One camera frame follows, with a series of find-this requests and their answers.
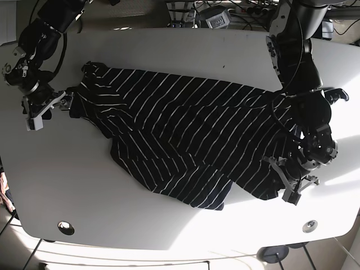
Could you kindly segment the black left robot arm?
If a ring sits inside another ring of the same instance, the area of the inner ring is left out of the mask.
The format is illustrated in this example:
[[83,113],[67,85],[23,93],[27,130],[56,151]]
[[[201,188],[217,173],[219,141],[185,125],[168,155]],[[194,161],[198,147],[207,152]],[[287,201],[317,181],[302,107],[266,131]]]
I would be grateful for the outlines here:
[[279,1],[269,24],[267,47],[273,68],[282,84],[277,91],[290,104],[297,131],[292,132],[275,115],[275,106],[269,104],[276,124],[294,143],[286,157],[268,157],[282,181],[283,200],[297,204],[307,186],[318,183],[310,173],[328,165],[338,154],[338,143],[330,128],[331,104],[348,100],[341,88],[322,89],[322,80],[313,61],[311,37],[331,5],[336,1]]

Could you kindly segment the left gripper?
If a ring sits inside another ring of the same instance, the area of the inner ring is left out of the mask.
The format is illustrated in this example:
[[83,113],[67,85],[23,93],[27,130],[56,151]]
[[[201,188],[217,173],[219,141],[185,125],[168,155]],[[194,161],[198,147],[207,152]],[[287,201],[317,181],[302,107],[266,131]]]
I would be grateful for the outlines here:
[[307,160],[304,164],[299,158],[263,157],[272,169],[278,174],[285,187],[283,197],[301,197],[301,192],[310,185],[319,185],[318,177],[309,175],[320,167],[320,163],[315,160]]

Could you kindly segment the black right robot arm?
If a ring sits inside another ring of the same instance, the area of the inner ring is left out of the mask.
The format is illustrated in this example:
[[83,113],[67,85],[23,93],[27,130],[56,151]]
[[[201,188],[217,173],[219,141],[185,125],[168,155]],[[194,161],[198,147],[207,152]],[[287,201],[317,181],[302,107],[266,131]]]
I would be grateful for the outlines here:
[[[14,53],[19,58],[14,67],[6,64],[3,68],[4,80],[18,87],[28,99],[30,115],[39,113],[46,103],[56,98],[50,87],[59,73],[67,49],[67,29],[84,11],[88,1],[46,1],[38,11],[38,17],[30,21],[22,31]],[[52,57],[59,39],[63,38],[63,47],[55,71],[40,69],[43,62]]]

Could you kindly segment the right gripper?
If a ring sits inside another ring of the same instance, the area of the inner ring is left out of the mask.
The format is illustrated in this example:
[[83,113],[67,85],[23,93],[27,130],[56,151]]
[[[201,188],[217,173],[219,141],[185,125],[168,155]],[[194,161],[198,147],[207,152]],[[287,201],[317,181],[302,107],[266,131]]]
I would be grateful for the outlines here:
[[30,110],[31,114],[37,114],[39,113],[45,106],[50,102],[53,101],[55,98],[60,97],[60,94],[65,93],[64,97],[61,100],[58,100],[55,102],[51,107],[42,115],[43,120],[51,120],[52,119],[52,113],[51,111],[54,108],[58,108],[61,111],[69,111],[71,108],[71,104],[73,102],[74,98],[74,92],[71,91],[69,88],[65,91],[59,91],[59,92],[53,92],[48,99],[46,99],[44,102],[36,104],[34,101],[29,100],[28,97],[24,97],[21,106],[22,106],[22,114],[28,115],[28,111],[26,109],[26,106],[24,104],[24,101],[28,102],[28,109]]

